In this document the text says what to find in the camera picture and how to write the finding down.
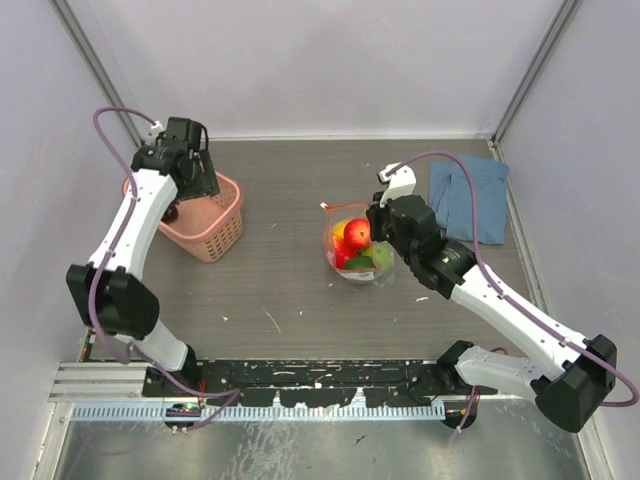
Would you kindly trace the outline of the green toy apple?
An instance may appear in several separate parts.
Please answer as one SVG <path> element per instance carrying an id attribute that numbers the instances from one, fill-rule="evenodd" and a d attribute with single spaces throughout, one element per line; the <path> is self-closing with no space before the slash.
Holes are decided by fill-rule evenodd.
<path id="1" fill-rule="evenodd" d="M 381 271 L 389 270 L 394 263 L 392 248 L 386 243 L 375 243 L 371 246 L 371 258 Z"/>

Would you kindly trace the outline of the red toy apple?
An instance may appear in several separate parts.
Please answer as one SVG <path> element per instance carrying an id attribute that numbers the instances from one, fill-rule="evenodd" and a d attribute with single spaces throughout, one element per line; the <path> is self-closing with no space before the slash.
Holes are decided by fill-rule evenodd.
<path id="1" fill-rule="evenodd" d="M 344 230 L 345 243 L 353 250 L 366 250 L 371 245 L 370 224 L 365 218 L 354 218 Z"/>

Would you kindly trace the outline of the dark green toy fruit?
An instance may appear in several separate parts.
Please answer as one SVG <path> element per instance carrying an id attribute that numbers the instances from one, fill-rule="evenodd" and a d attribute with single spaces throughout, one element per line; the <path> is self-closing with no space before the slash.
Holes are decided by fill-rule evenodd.
<path id="1" fill-rule="evenodd" d="M 344 264 L 345 270 L 374 269 L 375 267 L 375 262 L 370 256 L 355 256 Z"/>

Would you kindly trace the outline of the dark purple toy plum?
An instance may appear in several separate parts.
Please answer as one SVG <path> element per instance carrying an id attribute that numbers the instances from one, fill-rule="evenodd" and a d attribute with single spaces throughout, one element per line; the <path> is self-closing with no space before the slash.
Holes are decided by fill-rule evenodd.
<path id="1" fill-rule="evenodd" d="M 162 217 L 162 222 L 166 224 L 171 224 L 175 222 L 178 218 L 178 209 L 175 205 L 170 205 L 164 212 Z"/>

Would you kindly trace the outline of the clear zip top bag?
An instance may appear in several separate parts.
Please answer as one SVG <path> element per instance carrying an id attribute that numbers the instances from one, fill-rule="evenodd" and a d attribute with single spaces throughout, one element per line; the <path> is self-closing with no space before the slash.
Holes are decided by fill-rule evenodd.
<path id="1" fill-rule="evenodd" d="M 334 272 L 355 284 L 382 285 L 394 278 L 391 246 L 374 241 L 366 217 L 367 203 L 320 203 L 327 215 L 323 235 L 324 255 Z"/>

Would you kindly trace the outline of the red toy pepper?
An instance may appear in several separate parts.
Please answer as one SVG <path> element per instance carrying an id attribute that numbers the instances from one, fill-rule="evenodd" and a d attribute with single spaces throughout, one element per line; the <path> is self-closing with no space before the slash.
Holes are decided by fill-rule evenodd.
<path id="1" fill-rule="evenodd" d="M 343 270 L 346 263 L 357 256 L 357 252 L 349 247 L 342 238 L 333 239 L 335 267 Z"/>

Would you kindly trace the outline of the yellow toy lemon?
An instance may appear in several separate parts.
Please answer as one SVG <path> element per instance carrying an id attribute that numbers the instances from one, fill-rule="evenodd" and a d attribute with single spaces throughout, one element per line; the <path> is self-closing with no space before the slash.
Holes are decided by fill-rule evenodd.
<path id="1" fill-rule="evenodd" d="M 333 226 L 332 236 L 334 239 L 343 240 L 344 239 L 344 230 L 346 225 L 349 223 L 349 220 L 345 219 L 340 222 L 337 222 Z"/>

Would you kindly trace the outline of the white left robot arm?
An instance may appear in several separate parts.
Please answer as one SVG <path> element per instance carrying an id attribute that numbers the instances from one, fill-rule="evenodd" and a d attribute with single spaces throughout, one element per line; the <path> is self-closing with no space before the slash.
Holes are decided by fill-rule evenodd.
<path id="1" fill-rule="evenodd" d="M 209 136 L 198 121 L 171 117 L 150 124 L 150 143 L 130 162 L 119 158 L 128 188 L 99 247 L 74 264 L 66 284 L 83 323 L 122 364 L 137 355 L 165 375 L 178 396 L 199 396 L 202 371 L 194 349 L 160 319 L 160 303 L 143 283 L 144 265 L 160 224 L 185 200 L 219 192 L 208 152 Z"/>

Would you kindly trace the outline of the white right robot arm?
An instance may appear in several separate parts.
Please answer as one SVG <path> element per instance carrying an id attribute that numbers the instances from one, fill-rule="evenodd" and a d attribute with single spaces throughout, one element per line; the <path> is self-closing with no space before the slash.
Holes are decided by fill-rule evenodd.
<path id="1" fill-rule="evenodd" d="M 444 390 L 486 386 L 533 402 L 554 425 L 579 432 L 615 385 L 617 347 L 556 322 L 480 265 L 465 245 L 445 239 L 418 195 L 385 200 L 366 211 L 374 240 L 388 242 L 417 281 L 492 325 L 522 352 L 515 358 L 458 340 L 437 361 Z"/>

